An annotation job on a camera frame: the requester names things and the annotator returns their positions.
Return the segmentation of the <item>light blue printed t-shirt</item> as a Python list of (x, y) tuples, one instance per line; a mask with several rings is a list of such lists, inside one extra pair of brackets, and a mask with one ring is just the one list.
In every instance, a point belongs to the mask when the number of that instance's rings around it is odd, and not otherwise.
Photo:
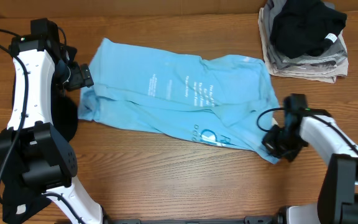
[(93, 86), (80, 93), (78, 117), (108, 126), (256, 152), (278, 107), (262, 60), (197, 55), (103, 39), (89, 69)]

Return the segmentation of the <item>black garment with white logo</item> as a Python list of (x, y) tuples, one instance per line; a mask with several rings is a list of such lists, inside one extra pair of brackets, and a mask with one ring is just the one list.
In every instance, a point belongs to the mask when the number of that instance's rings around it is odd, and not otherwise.
[(76, 49), (61, 49), (54, 56), (43, 49), (21, 50), (13, 62), (12, 114), (0, 132), (0, 204), (5, 223), (23, 223), (52, 200), (80, 215), (63, 194), (77, 174), (77, 161), (69, 145), (77, 127), (77, 106), (64, 92)]

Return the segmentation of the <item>black base rail with mounts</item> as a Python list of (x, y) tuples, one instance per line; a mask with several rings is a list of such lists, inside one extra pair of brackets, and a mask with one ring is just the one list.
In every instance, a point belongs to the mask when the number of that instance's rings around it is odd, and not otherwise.
[(304, 206), (282, 207), (274, 215), (246, 216), (244, 218), (140, 220), (112, 219), (107, 214), (101, 223), (113, 224), (320, 224), (315, 203)]

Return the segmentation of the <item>brown cardboard backboard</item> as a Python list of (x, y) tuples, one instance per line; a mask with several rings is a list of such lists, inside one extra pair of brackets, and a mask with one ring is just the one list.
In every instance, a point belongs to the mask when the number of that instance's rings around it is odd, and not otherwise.
[(0, 0), (0, 18), (253, 14), (266, 0)]

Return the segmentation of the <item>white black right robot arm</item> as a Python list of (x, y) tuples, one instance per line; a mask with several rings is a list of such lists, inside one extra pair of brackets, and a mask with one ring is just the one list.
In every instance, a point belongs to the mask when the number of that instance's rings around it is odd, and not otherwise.
[(318, 201), (284, 206), (264, 223), (358, 223), (358, 145), (324, 109), (310, 108), (304, 94), (283, 101), (284, 125), (273, 125), (262, 140), (268, 153), (291, 162), (312, 146), (328, 169)]

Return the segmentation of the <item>grey folded clothes stack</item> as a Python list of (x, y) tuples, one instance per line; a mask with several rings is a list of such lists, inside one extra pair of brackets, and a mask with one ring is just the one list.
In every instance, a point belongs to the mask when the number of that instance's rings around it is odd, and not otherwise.
[(326, 83), (335, 83), (337, 77), (347, 76), (349, 62), (342, 34), (339, 34), (335, 43), (318, 57), (302, 55), (290, 59), (270, 43), (273, 20), (285, 3), (282, 0), (268, 0), (259, 11), (258, 25), (262, 52), (269, 74)]

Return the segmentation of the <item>black folded garment on stack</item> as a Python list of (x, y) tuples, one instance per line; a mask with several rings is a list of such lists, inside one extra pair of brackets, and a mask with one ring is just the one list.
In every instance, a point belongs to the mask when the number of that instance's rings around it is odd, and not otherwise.
[(270, 42), (290, 59), (317, 57), (337, 41), (346, 21), (347, 14), (320, 0), (287, 0), (273, 20)]

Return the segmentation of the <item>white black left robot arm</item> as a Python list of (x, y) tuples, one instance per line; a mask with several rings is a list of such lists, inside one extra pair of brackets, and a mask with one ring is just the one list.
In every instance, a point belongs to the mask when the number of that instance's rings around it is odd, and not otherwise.
[(46, 18), (31, 21), (28, 35), (13, 34), (6, 52), (15, 80), (11, 118), (0, 132), (3, 221), (23, 223), (55, 203), (72, 223), (110, 223), (81, 184), (70, 146), (78, 114), (66, 92), (92, 86), (89, 67)]

